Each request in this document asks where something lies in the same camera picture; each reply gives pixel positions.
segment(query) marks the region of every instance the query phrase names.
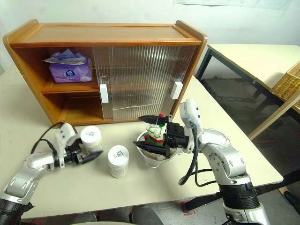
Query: wicker basket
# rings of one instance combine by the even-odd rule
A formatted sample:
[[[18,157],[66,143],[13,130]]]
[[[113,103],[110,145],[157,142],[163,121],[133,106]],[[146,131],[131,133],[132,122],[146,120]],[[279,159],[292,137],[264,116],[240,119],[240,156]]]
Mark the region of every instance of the wicker basket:
[[[271,89],[271,92],[284,100],[288,100],[299,89],[300,62],[286,72],[280,81],[278,81],[278,83]],[[300,100],[295,105],[300,107]]]

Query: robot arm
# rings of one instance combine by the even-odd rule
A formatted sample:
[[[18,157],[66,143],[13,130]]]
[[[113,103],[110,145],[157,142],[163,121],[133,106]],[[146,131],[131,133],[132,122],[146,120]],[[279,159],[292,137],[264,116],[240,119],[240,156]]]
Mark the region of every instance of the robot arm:
[[[229,220],[228,224],[270,225],[264,207],[257,199],[251,178],[246,172],[245,160],[230,144],[229,139],[219,131],[202,128],[199,110],[191,98],[180,104],[180,116],[185,127],[172,123],[170,117],[157,119],[154,116],[143,116],[139,118],[148,123],[167,123],[164,150],[181,147],[183,152],[194,154],[191,170],[189,169],[179,184],[184,184],[182,180],[186,181],[191,175],[197,163],[198,152],[203,153],[219,185],[224,200],[224,211]],[[134,144],[153,152],[153,146],[148,146],[147,143],[134,142]]]
[[[84,164],[95,159],[101,152],[87,157],[80,155],[81,140],[73,126],[64,123],[56,133],[58,150],[29,155],[19,172],[6,185],[0,194],[0,225],[17,225],[21,215],[33,206],[30,200],[38,186],[40,178],[55,167],[63,169],[65,163]]]

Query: white container lid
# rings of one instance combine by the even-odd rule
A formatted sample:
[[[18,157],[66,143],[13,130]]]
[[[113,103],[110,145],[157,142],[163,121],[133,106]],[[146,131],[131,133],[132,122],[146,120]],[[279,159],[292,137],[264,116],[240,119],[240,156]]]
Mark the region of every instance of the white container lid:
[[[129,152],[127,148],[122,145],[113,146],[108,151],[108,161],[116,167],[125,165],[129,160]]]
[[[86,144],[93,144],[101,141],[101,132],[96,126],[87,126],[80,133],[80,138]]]

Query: frosted glass door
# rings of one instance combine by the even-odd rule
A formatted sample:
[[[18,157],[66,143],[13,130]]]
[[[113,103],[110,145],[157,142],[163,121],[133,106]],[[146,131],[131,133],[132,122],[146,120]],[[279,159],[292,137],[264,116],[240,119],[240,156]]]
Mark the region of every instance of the frosted glass door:
[[[174,82],[182,82],[195,46],[94,47],[98,84],[106,84],[105,120],[168,115]]]

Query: tissue box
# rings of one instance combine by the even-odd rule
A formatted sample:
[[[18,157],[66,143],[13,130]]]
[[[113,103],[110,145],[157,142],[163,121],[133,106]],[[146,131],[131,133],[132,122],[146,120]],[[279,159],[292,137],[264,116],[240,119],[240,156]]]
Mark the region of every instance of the tissue box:
[[[86,82],[92,80],[90,59],[80,53],[73,54],[69,49],[55,53],[44,60],[56,83]]]

